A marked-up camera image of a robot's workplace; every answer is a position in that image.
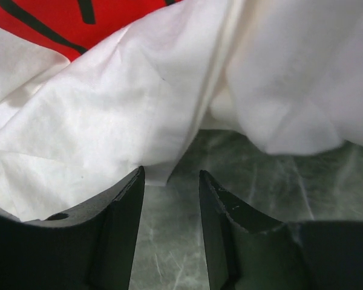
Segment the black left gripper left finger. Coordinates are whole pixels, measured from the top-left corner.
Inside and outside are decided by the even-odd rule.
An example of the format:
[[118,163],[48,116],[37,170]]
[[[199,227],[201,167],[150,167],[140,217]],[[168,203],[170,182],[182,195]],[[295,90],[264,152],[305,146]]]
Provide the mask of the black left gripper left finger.
[[128,289],[143,167],[44,221],[0,214],[0,289]]

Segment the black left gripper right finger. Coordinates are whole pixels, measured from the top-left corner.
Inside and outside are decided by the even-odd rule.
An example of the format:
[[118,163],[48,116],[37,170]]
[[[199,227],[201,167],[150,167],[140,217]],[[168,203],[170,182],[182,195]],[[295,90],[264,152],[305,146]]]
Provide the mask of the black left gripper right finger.
[[363,221],[281,222],[199,174],[211,289],[363,289]]

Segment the white t shirt red print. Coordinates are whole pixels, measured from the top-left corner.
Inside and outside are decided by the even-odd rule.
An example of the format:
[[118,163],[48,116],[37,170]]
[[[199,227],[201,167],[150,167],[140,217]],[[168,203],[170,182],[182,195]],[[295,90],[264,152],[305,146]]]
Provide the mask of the white t shirt red print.
[[363,146],[363,1],[0,1],[0,208],[45,219],[200,129]]

